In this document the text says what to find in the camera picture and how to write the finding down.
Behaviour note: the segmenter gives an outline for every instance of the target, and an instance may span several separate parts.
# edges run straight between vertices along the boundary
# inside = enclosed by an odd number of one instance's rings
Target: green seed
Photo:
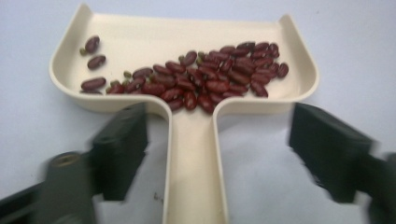
[[[129,71],[125,71],[124,72],[124,77],[131,78],[132,77],[132,73],[130,73]]]
[[[87,50],[85,50],[84,48],[79,49],[79,54],[81,54],[81,56],[85,56],[87,55]]]

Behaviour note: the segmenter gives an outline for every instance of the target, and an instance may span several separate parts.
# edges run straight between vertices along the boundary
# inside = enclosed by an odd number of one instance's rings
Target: kidney bean
[[[186,56],[180,62],[181,65],[184,65],[184,66],[192,65],[195,62],[195,60],[197,59],[197,55],[198,54],[195,50],[190,50],[189,52],[187,52]]]
[[[120,83],[113,85],[107,92],[107,94],[123,94],[125,91],[124,86]]]
[[[183,100],[180,98],[177,98],[177,99],[167,102],[167,103],[172,111],[179,110],[181,107],[183,107]]]
[[[222,63],[219,70],[220,70],[220,72],[228,72],[228,71],[230,71],[232,66],[233,66],[233,60],[229,59]]]
[[[222,97],[225,98],[229,98],[229,97],[233,97],[233,96],[243,96],[243,94],[241,92],[238,91],[226,91],[222,94]]]
[[[98,55],[98,56],[95,56],[95,57],[91,58],[88,61],[87,65],[88,65],[89,69],[93,70],[93,69],[96,69],[96,68],[100,67],[102,64],[105,63],[105,61],[106,61],[106,56],[105,55]]]
[[[173,76],[157,74],[150,76],[150,80],[155,83],[161,83],[166,89],[170,89],[176,86],[176,79]]]
[[[142,86],[142,92],[149,95],[161,96],[166,88],[161,83],[145,83]]]
[[[197,98],[193,91],[184,92],[184,107],[187,110],[193,110],[197,106]]]
[[[268,42],[261,42],[254,46],[254,51],[268,49],[270,44]]]
[[[220,61],[226,61],[227,59],[230,58],[230,54],[228,53],[223,53],[223,52],[219,52],[219,51],[215,51],[215,50],[211,50],[209,52],[209,55],[211,55],[212,57],[220,60]]]
[[[250,77],[245,76],[245,75],[243,75],[237,71],[234,71],[234,70],[231,70],[228,72],[228,77],[232,81],[242,84],[242,85],[245,85],[245,86],[250,83]]]
[[[257,96],[268,97],[268,91],[264,88],[260,82],[252,81],[250,83],[250,88]]]
[[[191,67],[187,68],[187,75],[196,87],[200,88],[204,86],[204,77],[197,69]]]
[[[156,71],[157,73],[160,73],[160,74],[164,74],[164,75],[168,75],[168,76],[172,76],[174,74],[172,70],[170,70],[167,67],[163,67],[159,64],[154,64],[152,66],[152,68],[154,69],[154,71]]]
[[[226,54],[231,54],[234,50],[235,50],[235,47],[234,47],[234,46],[227,45],[227,46],[222,47],[222,48],[219,50],[219,52],[221,52],[221,53],[226,53]]]
[[[251,79],[251,81],[260,82],[262,85],[266,85],[271,81],[270,77],[260,74],[260,73],[253,73],[253,75],[251,75],[250,79]]]
[[[248,41],[248,42],[239,44],[238,46],[236,46],[236,48],[237,49],[248,49],[249,51],[252,51],[254,49],[254,46],[256,46],[256,42]]]
[[[106,85],[106,79],[104,77],[96,77],[85,80],[81,83],[81,88],[84,91],[92,91],[102,88]]]
[[[277,76],[282,78],[285,77],[289,72],[289,66],[286,63],[282,63],[277,69]]]
[[[175,62],[166,62],[165,63],[165,67],[169,68],[170,70],[172,70],[175,73],[185,73],[186,72],[186,67],[179,64],[179,63],[175,63]]]
[[[197,103],[207,114],[213,114],[215,106],[207,94],[199,94],[197,97]]]
[[[198,71],[200,71],[204,75],[204,79],[218,79],[218,74],[216,70],[210,67],[200,66],[198,67]]]
[[[254,65],[256,65],[256,67],[261,67],[261,66],[269,66],[274,62],[273,58],[260,58],[256,61],[254,61]]]
[[[149,75],[151,75],[153,72],[154,71],[149,67],[142,67],[142,68],[134,70],[134,72],[132,73],[132,77],[133,78],[149,77]]]
[[[208,91],[222,93],[230,89],[230,82],[220,80],[208,80],[205,86]]]
[[[98,47],[99,47],[99,42],[100,42],[100,38],[99,38],[98,35],[92,36],[92,37],[89,38],[89,39],[87,40],[87,42],[85,43],[85,50],[86,50],[88,53],[90,53],[90,54],[95,53],[96,50],[97,50]]]
[[[248,87],[242,86],[242,85],[238,85],[238,84],[233,84],[233,85],[230,85],[230,89],[229,90],[230,91],[237,91],[237,92],[240,92],[240,93],[245,93],[245,92],[248,91]]]
[[[245,63],[235,63],[233,65],[232,70],[243,73],[248,76],[254,73],[254,67],[250,67]]]
[[[145,84],[145,82],[146,79],[144,77],[134,78],[133,81],[131,81],[128,85],[126,85],[125,92],[130,93],[136,91],[140,89],[143,86],[143,84]]]
[[[232,53],[231,56],[237,58],[237,57],[245,57],[250,53],[249,49],[235,49]]]
[[[161,98],[166,102],[170,102],[182,96],[184,91],[181,88],[173,88],[161,94]]]

